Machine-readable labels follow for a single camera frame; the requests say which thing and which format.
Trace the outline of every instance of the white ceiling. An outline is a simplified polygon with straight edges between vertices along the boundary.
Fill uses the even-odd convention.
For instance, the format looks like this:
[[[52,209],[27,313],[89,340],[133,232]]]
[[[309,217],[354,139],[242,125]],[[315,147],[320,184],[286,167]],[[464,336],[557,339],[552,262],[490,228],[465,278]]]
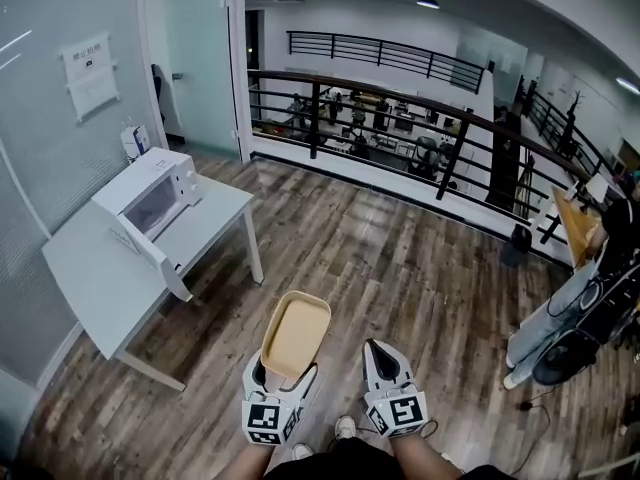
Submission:
[[[415,5],[416,0],[373,0]],[[567,64],[587,64],[605,77],[623,76],[637,83],[617,57],[561,17],[527,0],[438,0],[439,12],[462,18],[508,37],[545,57]]]

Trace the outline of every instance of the lower floor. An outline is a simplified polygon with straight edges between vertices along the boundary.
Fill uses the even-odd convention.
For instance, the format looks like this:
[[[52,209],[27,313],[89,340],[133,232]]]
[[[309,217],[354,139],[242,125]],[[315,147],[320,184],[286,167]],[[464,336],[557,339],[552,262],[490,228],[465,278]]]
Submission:
[[[567,278],[530,256],[509,269],[503,242],[395,198],[274,161],[195,155],[197,170],[255,195],[265,280],[256,285],[240,232],[230,230],[185,280],[202,307],[169,300],[130,351],[187,384],[183,393],[118,361],[83,335],[46,390],[20,456],[56,478],[210,479],[245,445],[241,375],[271,311],[290,290],[321,297],[333,317],[317,357],[310,405],[291,439],[316,451],[333,424],[362,412],[366,338],[403,352],[438,422],[430,444],[460,468],[491,463],[519,478],[566,478],[624,456],[618,433],[640,378],[631,352],[607,346],[595,366],[518,411],[545,389],[505,391],[506,341]],[[371,432],[362,437],[385,450]],[[274,463],[290,460],[290,446]]]

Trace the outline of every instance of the black railing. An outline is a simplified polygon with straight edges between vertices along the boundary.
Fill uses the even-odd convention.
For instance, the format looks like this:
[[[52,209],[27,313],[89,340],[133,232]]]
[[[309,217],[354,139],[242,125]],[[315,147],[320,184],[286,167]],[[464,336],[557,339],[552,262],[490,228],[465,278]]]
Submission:
[[[603,169],[611,176],[614,175],[602,153],[575,125],[570,125],[569,117],[538,93],[535,86],[529,101],[525,113],[538,128],[540,136],[558,155],[579,165],[591,176]]]
[[[261,115],[253,119],[255,134],[308,148],[312,159],[320,151],[418,180],[435,187],[439,200],[447,193],[455,194],[529,225],[530,217],[540,211],[531,204],[532,195],[542,203],[550,196],[551,184],[568,188],[550,174],[536,169],[530,155],[527,154],[523,162],[500,148],[493,149],[491,141],[482,143],[477,133],[480,130],[519,144],[583,183],[590,179],[581,167],[550,149],[491,121],[433,100],[375,85],[303,73],[250,71],[249,78],[261,82],[260,89],[249,90],[263,102],[251,104]],[[272,81],[278,90],[271,90]],[[300,94],[283,90],[286,82],[295,82]],[[342,89],[343,97],[336,98],[336,91],[328,91],[331,88]],[[491,156],[486,153],[503,155],[524,168],[519,177],[508,178],[508,182],[517,187],[515,196],[483,181],[491,174],[492,165]],[[478,161],[482,154],[484,161]],[[491,192],[502,200],[509,200],[510,207],[488,203]],[[546,217],[548,222],[553,220],[550,215]]]
[[[289,54],[307,53],[369,62],[449,82],[478,94],[484,69],[449,55],[393,41],[328,32],[289,30]]]

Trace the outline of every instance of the tray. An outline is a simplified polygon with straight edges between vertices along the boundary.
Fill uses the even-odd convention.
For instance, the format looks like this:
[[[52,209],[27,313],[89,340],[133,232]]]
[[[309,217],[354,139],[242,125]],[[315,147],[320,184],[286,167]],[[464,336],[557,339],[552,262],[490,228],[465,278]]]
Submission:
[[[313,362],[324,338],[331,308],[307,293],[286,293],[271,315],[260,359],[268,370],[298,379]]]

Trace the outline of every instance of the microwave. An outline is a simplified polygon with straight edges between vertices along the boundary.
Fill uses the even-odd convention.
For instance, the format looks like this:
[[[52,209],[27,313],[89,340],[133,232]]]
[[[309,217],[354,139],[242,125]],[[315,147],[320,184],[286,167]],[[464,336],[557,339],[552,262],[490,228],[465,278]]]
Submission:
[[[188,206],[202,199],[193,159],[152,148],[113,178],[91,203],[109,222],[111,235],[140,254],[182,300],[192,295],[167,256],[153,243]]]

